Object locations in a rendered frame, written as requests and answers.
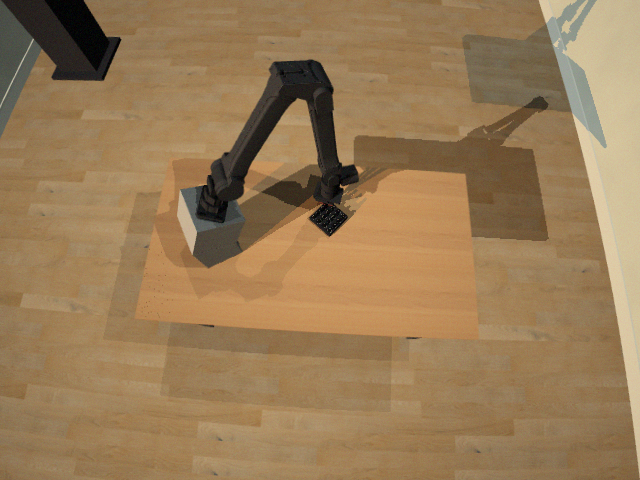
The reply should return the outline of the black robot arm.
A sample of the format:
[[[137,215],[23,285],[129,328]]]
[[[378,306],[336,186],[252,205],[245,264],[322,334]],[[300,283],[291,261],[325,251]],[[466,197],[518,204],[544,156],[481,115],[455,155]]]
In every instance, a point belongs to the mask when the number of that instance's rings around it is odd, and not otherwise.
[[[279,61],[272,63],[269,72],[271,75],[267,86],[230,154],[224,152],[210,166],[211,175],[207,176],[207,185],[203,185],[202,199],[200,196],[197,209],[198,219],[224,223],[228,201],[237,200],[244,194],[244,178],[252,161],[284,112],[297,98],[307,101],[312,118],[318,148],[317,161],[322,173],[320,191],[322,188],[331,193],[337,188],[338,192],[340,185],[343,187],[359,181],[355,165],[341,167],[337,156],[333,121],[334,89],[322,64],[312,59]]]

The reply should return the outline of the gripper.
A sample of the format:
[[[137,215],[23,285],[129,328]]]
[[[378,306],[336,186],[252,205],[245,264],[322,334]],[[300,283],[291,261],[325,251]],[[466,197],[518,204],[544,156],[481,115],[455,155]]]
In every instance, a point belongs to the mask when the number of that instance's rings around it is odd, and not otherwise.
[[[334,203],[340,205],[343,191],[344,189],[341,187],[339,188],[338,193],[337,193],[337,188],[334,192],[331,192],[331,193],[323,191],[322,188],[320,191],[320,182],[317,182],[317,185],[313,194],[313,198],[315,198],[315,201],[318,201],[319,203],[322,203],[324,205],[328,204],[328,206],[333,206]]]

